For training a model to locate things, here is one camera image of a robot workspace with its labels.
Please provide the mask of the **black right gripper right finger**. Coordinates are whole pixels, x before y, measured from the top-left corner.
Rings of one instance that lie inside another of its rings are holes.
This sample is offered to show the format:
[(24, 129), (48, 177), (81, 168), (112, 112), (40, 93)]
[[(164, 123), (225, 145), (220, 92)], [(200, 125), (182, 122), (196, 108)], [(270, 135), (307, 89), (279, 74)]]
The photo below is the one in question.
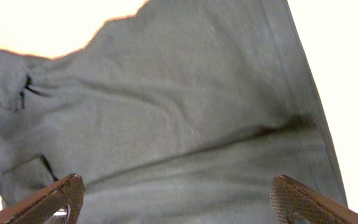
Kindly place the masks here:
[(274, 177), (270, 203), (279, 223), (358, 224), (358, 213), (287, 175)]

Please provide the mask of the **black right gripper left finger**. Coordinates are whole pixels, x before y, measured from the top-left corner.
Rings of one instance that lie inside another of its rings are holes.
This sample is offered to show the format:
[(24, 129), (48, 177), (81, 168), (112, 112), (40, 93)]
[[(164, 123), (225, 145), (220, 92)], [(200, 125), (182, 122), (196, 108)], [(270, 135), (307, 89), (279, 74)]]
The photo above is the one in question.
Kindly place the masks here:
[(85, 186), (78, 174), (70, 174), (0, 211), (0, 224), (76, 224), (83, 205)]

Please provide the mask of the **black t-shirt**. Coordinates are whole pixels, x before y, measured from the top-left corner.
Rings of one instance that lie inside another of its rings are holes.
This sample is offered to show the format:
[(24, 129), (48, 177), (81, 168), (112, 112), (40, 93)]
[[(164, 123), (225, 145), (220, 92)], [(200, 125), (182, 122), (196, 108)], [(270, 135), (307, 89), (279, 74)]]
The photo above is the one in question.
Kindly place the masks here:
[(0, 50), (2, 204), (72, 173), (80, 223), (275, 223), (280, 174), (347, 202), (286, 1), (150, 1), (62, 58)]

